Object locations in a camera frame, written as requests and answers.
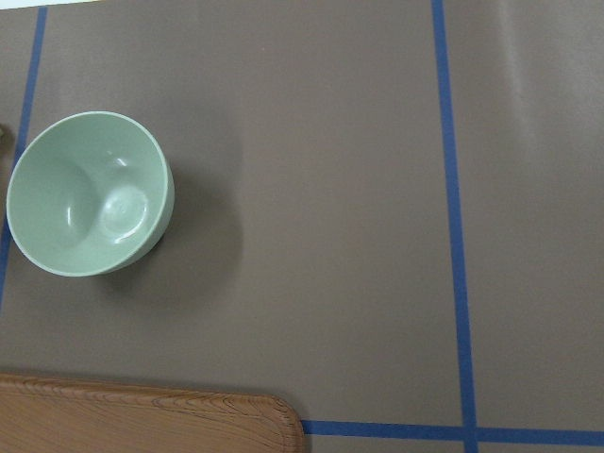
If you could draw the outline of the light green bowl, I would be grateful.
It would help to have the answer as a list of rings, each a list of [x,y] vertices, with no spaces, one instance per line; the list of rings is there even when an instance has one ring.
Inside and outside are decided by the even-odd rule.
[[[151,132],[123,114],[87,111],[48,127],[18,158],[6,214],[33,264],[91,277],[145,256],[174,204],[172,171]]]

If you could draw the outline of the wooden cutting board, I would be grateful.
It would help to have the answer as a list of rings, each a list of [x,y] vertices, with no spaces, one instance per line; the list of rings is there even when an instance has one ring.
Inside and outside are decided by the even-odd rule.
[[[4,452],[304,452],[296,411],[265,394],[2,374]]]

